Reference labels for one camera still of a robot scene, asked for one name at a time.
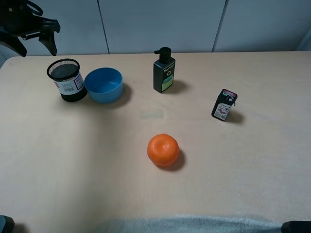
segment table surface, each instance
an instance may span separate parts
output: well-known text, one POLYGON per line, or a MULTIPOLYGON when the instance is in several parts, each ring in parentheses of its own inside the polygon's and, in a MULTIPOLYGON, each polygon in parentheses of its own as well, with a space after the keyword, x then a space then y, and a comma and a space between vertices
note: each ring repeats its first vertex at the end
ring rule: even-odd
POLYGON ((174 84, 153 90, 154 54, 80 55, 85 77, 114 67, 113 104, 61 99, 46 69, 64 56, 0 69, 0 214, 31 232, 90 232, 107 219, 176 214, 275 222, 311 216, 311 52, 179 53, 174 84), (239 97, 227 122, 220 91, 239 97), (147 157, 167 133, 169 169, 147 157))

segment blue bowl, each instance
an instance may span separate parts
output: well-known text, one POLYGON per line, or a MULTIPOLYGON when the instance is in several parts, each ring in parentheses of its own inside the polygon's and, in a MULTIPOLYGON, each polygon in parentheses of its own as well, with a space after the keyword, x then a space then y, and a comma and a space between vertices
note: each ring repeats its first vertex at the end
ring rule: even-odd
POLYGON ((100 68, 86 76, 84 85, 94 101, 111 103, 122 95, 123 77, 114 68, 100 68))

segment black bottle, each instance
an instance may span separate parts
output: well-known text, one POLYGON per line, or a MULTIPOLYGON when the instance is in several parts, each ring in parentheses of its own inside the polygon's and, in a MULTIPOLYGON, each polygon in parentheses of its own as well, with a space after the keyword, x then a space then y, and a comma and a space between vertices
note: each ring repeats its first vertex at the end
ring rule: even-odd
POLYGON ((173 84, 175 72, 175 59, 171 57, 172 50, 162 47, 155 51, 160 59, 154 63, 154 90, 163 92, 173 84))

